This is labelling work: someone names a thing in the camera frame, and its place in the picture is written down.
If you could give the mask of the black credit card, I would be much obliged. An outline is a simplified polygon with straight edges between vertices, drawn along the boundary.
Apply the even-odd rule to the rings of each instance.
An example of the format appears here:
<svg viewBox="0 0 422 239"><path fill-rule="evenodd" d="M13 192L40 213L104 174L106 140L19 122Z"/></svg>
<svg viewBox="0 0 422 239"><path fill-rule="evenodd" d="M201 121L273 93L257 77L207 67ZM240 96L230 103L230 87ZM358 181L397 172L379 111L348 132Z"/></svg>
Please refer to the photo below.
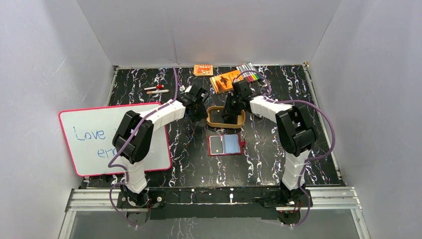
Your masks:
<svg viewBox="0 0 422 239"><path fill-rule="evenodd" d="M224 118L222 117L223 112L220 109L210 110L210 122L211 123L224 123Z"/></svg>
<svg viewBox="0 0 422 239"><path fill-rule="evenodd" d="M220 153L223 153L222 137L211 136L210 137L210 154L218 155Z"/></svg>

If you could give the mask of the yellow oval tray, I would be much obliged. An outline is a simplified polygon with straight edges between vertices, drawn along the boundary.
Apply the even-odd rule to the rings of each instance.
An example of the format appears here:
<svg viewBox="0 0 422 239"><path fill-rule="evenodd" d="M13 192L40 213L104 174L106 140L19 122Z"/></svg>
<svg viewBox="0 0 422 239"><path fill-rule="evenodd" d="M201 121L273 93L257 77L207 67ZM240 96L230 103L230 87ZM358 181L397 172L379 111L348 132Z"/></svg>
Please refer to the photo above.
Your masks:
<svg viewBox="0 0 422 239"><path fill-rule="evenodd" d="M208 126L216 127L216 128L231 128L231 129L238 129L241 128L246 120L246 113L245 111L241 111L241 114L237 116L237 124L224 124L224 123L211 123L210 122L210 110L212 109L220 109L222 112L224 110L223 106L211 106L207 109L207 118L206 122Z"/></svg>

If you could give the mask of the red card holder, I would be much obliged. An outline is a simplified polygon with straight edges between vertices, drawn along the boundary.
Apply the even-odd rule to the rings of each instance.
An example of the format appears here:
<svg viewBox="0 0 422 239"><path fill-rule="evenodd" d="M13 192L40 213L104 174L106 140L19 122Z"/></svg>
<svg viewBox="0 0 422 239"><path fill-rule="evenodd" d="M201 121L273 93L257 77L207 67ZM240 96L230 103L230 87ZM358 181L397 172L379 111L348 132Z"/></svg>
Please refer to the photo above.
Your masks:
<svg viewBox="0 0 422 239"><path fill-rule="evenodd" d="M210 137L207 139L208 143L208 156L227 156L227 155L239 155L243 153L243 148L246 144L245 140L241 138L240 134L222 134L216 135L222 137L223 153L218 155L210 154Z"/></svg>

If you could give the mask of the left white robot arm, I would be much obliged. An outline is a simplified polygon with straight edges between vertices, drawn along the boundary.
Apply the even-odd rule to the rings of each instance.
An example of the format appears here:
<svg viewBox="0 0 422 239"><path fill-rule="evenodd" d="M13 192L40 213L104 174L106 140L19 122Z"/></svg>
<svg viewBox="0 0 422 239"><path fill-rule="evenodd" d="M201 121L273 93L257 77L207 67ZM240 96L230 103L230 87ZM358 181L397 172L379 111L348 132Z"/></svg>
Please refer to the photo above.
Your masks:
<svg viewBox="0 0 422 239"><path fill-rule="evenodd" d="M163 105L140 113L127 111L124 114L112 140L117 153L108 166L115 167L114 161L121 158L119 167L125 173L121 190L129 196L134 206L143 207L148 203L143 161L149 153L153 133L185 117L192 122L205 119L208 116L205 108L208 97L207 90L192 85Z"/></svg>

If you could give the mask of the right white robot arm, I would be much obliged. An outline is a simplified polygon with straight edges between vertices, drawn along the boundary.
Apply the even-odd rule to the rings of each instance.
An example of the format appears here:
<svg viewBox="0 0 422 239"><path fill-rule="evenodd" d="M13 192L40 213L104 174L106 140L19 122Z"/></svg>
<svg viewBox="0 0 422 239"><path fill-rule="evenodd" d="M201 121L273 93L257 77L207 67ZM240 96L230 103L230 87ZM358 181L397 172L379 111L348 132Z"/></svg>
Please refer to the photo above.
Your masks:
<svg viewBox="0 0 422 239"><path fill-rule="evenodd" d="M234 124L242 112L271 120L277 125L279 140L285 151L285 171L281 181L281 202L293 206L303 194L302 169L318 133L305 106L296 107L253 92L245 80L232 83L222 113L224 123Z"/></svg>

